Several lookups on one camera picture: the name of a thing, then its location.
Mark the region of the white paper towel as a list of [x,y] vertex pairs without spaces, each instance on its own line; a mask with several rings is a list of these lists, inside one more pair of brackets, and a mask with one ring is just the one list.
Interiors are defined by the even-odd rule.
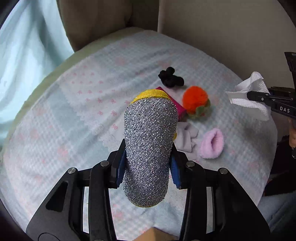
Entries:
[[226,92],[231,104],[243,107],[243,110],[251,117],[268,121],[271,108],[265,104],[265,98],[269,91],[259,72],[252,72],[251,76],[235,87],[234,92]]

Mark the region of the silver glitter yellow-trimmed pouch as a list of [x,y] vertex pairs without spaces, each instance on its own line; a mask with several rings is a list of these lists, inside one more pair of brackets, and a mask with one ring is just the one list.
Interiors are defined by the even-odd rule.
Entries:
[[122,184],[135,206],[153,207],[167,194],[178,118],[176,105],[159,89],[140,93],[125,111],[127,162]]

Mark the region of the pink fuzzy sock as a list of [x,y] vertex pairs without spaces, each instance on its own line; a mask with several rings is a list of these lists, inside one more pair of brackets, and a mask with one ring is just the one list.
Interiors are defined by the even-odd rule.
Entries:
[[203,159],[216,159],[224,149],[224,136],[220,129],[206,132],[200,144],[199,154]]

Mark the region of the orange pompom with green leaves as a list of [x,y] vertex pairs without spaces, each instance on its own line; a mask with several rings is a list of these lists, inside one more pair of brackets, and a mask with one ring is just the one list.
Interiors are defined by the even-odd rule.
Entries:
[[199,86],[190,86],[183,94],[182,106],[191,118],[204,116],[211,106],[207,92]]

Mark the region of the magenta fabric pouch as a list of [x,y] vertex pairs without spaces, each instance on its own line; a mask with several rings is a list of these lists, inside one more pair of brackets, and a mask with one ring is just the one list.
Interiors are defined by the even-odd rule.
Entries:
[[[165,92],[165,90],[163,90],[160,86],[157,87],[156,89]],[[187,113],[186,110],[176,100],[174,100],[170,95],[168,95],[168,97],[175,104],[175,106],[177,108],[177,111],[178,111],[178,121],[182,121],[185,118],[185,115]]]

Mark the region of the black sock bundle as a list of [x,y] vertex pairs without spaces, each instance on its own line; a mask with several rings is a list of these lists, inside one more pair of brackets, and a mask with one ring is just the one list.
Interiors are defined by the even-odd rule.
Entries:
[[162,84],[167,88],[173,88],[175,86],[182,87],[184,86],[184,79],[180,76],[174,75],[175,69],[173,67],[168,67],[166,70],[162,70],[158,77],[161,80]]

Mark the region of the cardboard box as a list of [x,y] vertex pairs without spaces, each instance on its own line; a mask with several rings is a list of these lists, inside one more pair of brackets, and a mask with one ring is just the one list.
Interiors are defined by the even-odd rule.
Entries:
[[168,241],[168,240],[178,240],[177,236],[171,235],[169,233],[163,232],[155,227],[151,227],[139,237],[134,239],[134,241]]

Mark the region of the blue checked bed blanket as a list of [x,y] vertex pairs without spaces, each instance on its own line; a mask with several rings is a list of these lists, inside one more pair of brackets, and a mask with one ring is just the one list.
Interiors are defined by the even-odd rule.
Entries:
[[209,96],[207,114],[191,120],[203,135],[219,128],[225,146],[213,160],[194,148],[204,168],[227,168],[255,204],[267,183],[276,149],[273,120],[259,121],[231,104],[227,91],[241,79],[206,53],[168,36],[142,31],[113,42],[64,72],[30,107],[1,155],[1,200],[25,230],[45,197],[70,167],[93,167],[123,139],[123,116],[141,92],[161,85],[173,67],[185,86]]

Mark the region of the grey cloth piece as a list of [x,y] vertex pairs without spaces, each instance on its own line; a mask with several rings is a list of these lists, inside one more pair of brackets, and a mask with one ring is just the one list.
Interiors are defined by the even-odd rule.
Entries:
[[199,130],[188,122],[178,122],[177,137],[174,140],[177,150],[191,153],[196,143],[193,139],[197,138]]

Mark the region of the beige curtain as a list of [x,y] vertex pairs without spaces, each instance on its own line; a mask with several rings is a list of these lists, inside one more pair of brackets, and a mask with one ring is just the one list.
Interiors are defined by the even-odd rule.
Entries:
[[159,1],[59,0],[57,6],[75,52],[125,28],[158,29]]

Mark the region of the light blue hanging sheet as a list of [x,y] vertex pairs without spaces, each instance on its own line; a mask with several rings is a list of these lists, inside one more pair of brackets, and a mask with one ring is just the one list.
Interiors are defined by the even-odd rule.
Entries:
[[42,80],[74,53],[56,1],[18,1],[1,23],[1,142]]

